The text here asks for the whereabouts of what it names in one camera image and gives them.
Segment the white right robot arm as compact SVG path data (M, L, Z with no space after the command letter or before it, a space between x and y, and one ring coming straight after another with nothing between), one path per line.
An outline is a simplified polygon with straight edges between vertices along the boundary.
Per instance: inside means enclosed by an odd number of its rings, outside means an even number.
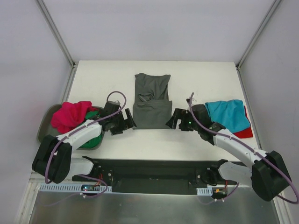
M287 187L294 187L278 152L268 153L247 145L225 126L213 122L203 105L194 105L188 110L176 108L166 126L181 131L196 131L202 140L227 151L242 162L242 165L225 159L216 162L200 177L208 185L216 186L231 180L250 186L265 201L280 196Z

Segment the grey t-shirt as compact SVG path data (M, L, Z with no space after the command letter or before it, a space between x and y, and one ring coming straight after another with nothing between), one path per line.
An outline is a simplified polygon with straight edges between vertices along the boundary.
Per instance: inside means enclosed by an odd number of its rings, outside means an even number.
M169 100L168 82L171 75L135 75L133 120L137 129L168 129L172 101Z

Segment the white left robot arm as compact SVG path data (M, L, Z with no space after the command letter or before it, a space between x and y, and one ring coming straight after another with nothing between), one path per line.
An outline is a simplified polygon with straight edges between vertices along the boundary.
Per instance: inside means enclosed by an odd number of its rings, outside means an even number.
M45 136L33 160L32 170L42 175L47 184L61 183L75 175L83 175L93 182L98 178L99 171L92 160L73 158L72 153L91 139L102 137L105 132L117 135L133 127L136 124L131 111L116 102L107 101L98 114L86 119L74 130L58 136Z

